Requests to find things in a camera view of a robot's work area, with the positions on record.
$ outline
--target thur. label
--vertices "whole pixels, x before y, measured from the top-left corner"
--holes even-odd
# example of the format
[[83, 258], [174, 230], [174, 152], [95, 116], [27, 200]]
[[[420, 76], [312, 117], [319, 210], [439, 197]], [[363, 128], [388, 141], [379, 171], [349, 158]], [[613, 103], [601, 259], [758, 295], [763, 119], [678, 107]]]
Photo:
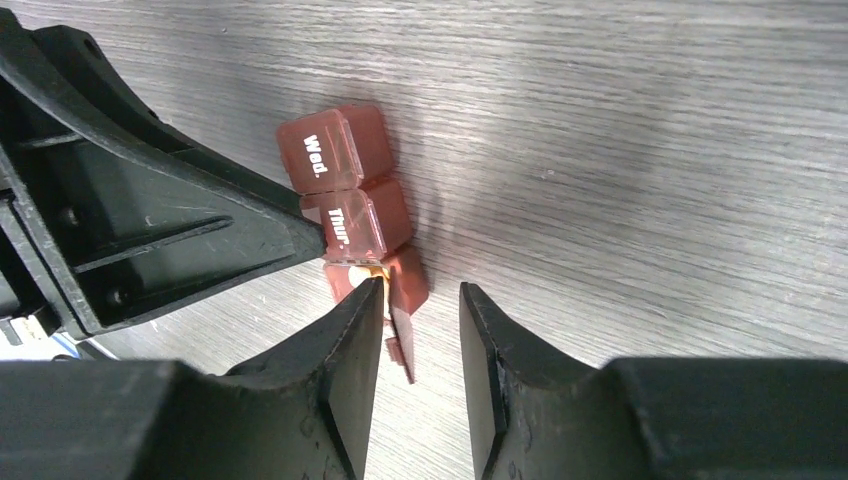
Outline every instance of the thur. label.
[[345, 229], [342, 209], [330, 210], [329, 214], [330, 223], [333, 224], [333, 233], [336, 234], [336, 240], [339, 241], [339, 248], [344, 248], [344, 245], [350, 245], [350, 238], [347, 236], [347, 229]]

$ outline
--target wood grain surface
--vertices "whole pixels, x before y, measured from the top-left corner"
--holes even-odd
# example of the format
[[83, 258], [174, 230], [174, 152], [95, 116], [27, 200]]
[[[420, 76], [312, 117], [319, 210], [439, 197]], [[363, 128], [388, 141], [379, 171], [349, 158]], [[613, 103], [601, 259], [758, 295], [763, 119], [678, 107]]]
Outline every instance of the wood grain surface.
[[[433, 293], [419, 383], [382, 359], [367, 478], [472, 477], [462, 280], [594, 365], [848, 358], [844, 2], [0, 3], [282, 184], [279, 123], [384, 110]], [[330, 307], [316, 261], [102, 341], [222, 372]]]

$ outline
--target gray wooden table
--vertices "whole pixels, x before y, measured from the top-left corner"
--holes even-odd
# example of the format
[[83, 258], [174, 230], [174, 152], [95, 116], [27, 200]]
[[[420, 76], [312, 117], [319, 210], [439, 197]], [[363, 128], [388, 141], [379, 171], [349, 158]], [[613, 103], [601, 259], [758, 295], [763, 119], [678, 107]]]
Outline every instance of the gray wooden table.
[[[557, 347], [848, 358], [848, 6], [834, 1], [2, 2], [91, 32], [166, 121], [288, 184], [273, 131], [384, 110], [433, 284], [381, 364], [368, 478], [470, 478], [480, 283]], [[331, 306], [312, 262], [104, 337], [211, 372]]]

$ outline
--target screw hole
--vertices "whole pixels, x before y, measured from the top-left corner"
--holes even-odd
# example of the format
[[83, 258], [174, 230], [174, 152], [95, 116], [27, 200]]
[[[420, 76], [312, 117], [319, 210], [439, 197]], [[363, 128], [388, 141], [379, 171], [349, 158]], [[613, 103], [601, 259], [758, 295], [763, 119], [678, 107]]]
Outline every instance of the screw hole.
[[121, 288], [113, 288], [106, 294], [106, 301], [113, 307], [124, 306], [130, 296]]
[[83, 40], [82, 43], [85, 45], [85, 48], [91, 53], [91, 55], [94, 56], [94, 58], [98, 60], [103, 60], [103, 55], [100, 54], [100, 49], [97, 48], [97, 45], [95, 45], [94, 42], [86, 38], [85, 40]]

